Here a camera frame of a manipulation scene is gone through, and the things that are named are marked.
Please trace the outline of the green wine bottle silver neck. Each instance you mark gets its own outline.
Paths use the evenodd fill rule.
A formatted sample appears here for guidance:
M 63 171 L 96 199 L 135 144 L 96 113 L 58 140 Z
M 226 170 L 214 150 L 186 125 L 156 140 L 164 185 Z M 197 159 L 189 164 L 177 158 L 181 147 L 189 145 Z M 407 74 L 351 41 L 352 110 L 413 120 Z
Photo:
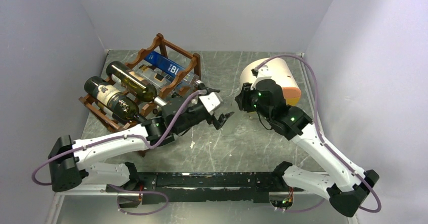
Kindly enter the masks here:
M 157 89 L 152 85 L 143 85 L 134 78 L 130 72 L 132 69 L 120 61 L 113 61 L 106 67 L 106 74 L 116 83 L 131 92 L 137 99 L 143 102 L 154 102 L 159 106 L 165 106 L 167 102 L 160 98 Z

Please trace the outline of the dark wine bottle black neck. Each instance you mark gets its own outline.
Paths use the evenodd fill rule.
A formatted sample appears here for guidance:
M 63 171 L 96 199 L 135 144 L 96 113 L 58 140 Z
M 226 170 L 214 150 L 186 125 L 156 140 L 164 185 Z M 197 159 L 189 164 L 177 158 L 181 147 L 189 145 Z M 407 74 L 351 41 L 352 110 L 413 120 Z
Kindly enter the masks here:
M 90 77 L 84 84 L 84 90 L 124 121 L 144 123 L 147 120 L 134 101 L 99 76 Z

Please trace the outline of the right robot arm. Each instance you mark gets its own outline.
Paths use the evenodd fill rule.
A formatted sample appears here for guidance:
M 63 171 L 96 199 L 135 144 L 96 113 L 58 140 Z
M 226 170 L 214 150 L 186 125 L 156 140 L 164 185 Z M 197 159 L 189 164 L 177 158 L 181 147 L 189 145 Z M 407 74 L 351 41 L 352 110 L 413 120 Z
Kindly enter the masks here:
M 255 112 L 264 118 L 271 130 L 302 148 L 327 173 L 306 171 L 284 161 L 273 171 L 272 183 L 277 190 L 294 187 L 311 192 L 329 201 L 346 217 L 353 217 L 362 209 L 361 205 L 379 180 L 379 174 L 356 165 L 318 133 L 312 118 L 304 110 L 286 104 L 282 88 L 274 80 L 243 83 L 235 101 L 241 111 Z

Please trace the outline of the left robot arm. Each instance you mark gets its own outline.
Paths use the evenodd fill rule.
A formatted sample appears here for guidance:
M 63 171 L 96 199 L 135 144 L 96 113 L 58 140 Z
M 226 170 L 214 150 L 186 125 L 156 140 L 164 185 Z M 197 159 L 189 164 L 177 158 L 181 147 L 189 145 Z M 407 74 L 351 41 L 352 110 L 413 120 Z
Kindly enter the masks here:
M 50 182 L 54 192 L 64 192 L 81 184 L 115 185 L 132 192 L 141 182 L 135 165 L 108 164 L 104 160 L 128 152 L 146 151 L 174 141 L 201 122 L 221 129 L 232 113 L 215 116 L 223 104 L 217 90 L 197 90 L 187 98 L 175 97 L 159 103 L 160 116 L 120 132 L 72 140 L 59 137 L 48 155 Z

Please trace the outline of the clear bottle silver cap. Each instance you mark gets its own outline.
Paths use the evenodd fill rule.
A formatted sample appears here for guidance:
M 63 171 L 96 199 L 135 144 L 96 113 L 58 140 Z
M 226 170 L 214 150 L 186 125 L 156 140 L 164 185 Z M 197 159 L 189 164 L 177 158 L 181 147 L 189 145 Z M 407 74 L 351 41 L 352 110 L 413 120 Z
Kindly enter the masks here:
M 200 77 L 197 74 L 194 74 L 193 72 L 189 72 L 176 86 L 175 90 L 179 91 L 182 87 L 189 86 L 194 87 L 197 80 L 199 80 Z

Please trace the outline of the blue glass bottle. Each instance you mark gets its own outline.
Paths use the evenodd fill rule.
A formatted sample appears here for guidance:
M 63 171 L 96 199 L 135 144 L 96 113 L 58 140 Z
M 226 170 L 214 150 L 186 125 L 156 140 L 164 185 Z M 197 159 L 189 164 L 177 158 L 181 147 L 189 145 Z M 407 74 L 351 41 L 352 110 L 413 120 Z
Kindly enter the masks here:
M 185 70 L 185 68 L 178 63 L 164 57 L 156 51 L 150 52 L 144 60 L 172 77 L 175 77 L 179 71 Z

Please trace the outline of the brown wooden wine rack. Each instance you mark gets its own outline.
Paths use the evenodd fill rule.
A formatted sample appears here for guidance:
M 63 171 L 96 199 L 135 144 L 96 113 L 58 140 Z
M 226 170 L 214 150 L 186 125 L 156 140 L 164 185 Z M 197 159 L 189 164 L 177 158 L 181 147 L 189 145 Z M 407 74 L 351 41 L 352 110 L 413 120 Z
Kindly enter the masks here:
M 145 117 L 155 110 L 155 100 L 195 91 L 200 70 L 199 54 L 191 54 L 159 33 L 149 48 L 138 52 L 134 61 L 109 63 L 105 82 L 106 88 L 125 97 L 126 109 Z M 137 124 L 126 109 L 114 111 L 110 99 L 102 100 L 97 93 L 88 92 L 79 101 L 112 133 Z

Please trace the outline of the clear bottle black cap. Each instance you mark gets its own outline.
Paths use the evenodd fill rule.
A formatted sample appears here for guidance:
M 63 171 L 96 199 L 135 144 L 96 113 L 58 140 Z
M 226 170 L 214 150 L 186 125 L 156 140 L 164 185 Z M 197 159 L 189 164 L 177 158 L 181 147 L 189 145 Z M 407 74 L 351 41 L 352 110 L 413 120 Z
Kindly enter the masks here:
M 164 87 L 170 85 L 170 81 L 164 77 L 161 72 L 155 71 L 147 65 L 142 65 L 140 68 L 133 68 L 130 74 L 140 81 L 143 85 L 152 85 L 159 93 Z

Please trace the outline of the white cylindrical drawer box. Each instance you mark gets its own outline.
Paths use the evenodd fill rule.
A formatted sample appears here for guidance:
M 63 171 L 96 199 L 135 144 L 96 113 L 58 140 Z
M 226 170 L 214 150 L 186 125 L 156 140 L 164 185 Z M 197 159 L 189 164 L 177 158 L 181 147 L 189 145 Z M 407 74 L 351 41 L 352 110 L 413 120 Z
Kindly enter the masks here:
M 265 64 L 275 68 L 275 82 L 262 80 L 254 84 L 251 69 L 260 66 L 265 60 L 266 58 L 256 60 L 244 68 L 239 79 L 241 91 L 235 97 L 235 102 L 241 111 L 274 118 L 287 112 L 289 107 L 297 105 L 301 89 L 286 61 L 281 58 L 274 58 Z

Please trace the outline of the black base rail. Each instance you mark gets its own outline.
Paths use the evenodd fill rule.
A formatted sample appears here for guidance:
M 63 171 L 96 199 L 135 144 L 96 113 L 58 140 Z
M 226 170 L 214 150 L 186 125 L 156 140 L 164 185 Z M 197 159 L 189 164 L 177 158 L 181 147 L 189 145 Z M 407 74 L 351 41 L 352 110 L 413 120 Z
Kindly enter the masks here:
M 272 172 L 160 173 L 138 172 L 122 192 L 142 191 L 138 204 L 206 201 L 279 202 L 291 190 Z

